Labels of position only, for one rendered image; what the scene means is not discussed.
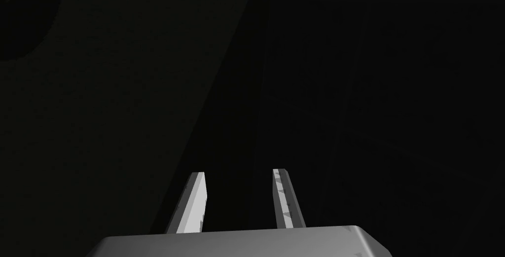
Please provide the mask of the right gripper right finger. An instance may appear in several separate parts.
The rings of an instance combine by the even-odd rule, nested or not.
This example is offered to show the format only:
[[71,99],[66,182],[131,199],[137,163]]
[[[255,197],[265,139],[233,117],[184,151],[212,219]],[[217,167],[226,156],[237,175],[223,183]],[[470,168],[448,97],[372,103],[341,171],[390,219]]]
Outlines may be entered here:
[[272,170],[272,196],[277,229],[305,228],[302,212],[286,169]]

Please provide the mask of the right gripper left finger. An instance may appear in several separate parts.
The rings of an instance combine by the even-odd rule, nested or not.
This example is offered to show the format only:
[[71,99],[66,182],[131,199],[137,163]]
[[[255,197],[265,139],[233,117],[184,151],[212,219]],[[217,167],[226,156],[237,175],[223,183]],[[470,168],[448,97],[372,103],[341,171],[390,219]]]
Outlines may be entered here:
[[207,187],[205,173],[193,172],[185,184],[165,233],[202,232],[206,204]]

